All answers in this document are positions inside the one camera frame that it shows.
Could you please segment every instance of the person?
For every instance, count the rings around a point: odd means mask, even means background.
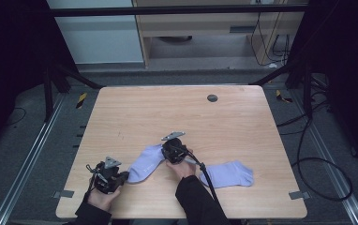
[[[166,165],[175,172],[179,180],[175,196],[186,213],[189,225],[230,225],[221,207],[215,203],[195,175],[196,165],[186,161],[173,165],[168,160],[166,160]],[[82,202],[77,210],[76,220],[67,224],[109,224],[112,216],[109,213],[110,207],[113,200],[120,194],[120,188],[110,195],[103,194],[97,189],[92,190],[87,202]]]

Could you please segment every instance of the black jacket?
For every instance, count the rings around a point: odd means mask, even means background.
[[[189,225],[230,225],[220,207],[195,176],[183,178],[176,189],[176,198],[185,210]],[[111,214],[83,202],[71,225],[107,225]]]

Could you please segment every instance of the wall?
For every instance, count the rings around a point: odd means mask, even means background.
[[[132,7],[130,0],[47,0],[50,8]],[[56,18],[77,65],[143,63],[134,16]]]

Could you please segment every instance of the table top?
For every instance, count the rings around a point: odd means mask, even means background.
[[[109,156],[125,171],[147,145],[164,143],[160,139],[172,131],[186,133],[180,140],[206,166],[238,159],[253,170],[252,187],[216,189],[228,218],[306,216],[304,200],[290,198],[299,188],[263,90],[247,85],[102,88],[66,182],[74,195],[60,199],[56,215],[76,217],[92,175],[87,164],[94,168]],[[145,181],[123,186],[112,217],[185,218],[174,196],[177,184],[161,163]]]

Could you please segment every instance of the lavender sock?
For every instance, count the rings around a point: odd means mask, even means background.
[[[253,172],[240,161],[213,165],[206,168],[214,188],[229,186],[251,186],[254,182]],[[208,186],[205,175],[200,175],[201,181]]]
[[[161,153],[161,144],[147,146],[141,155],[129,167],[129,183],[137,183],[146,179],[165,158]]]

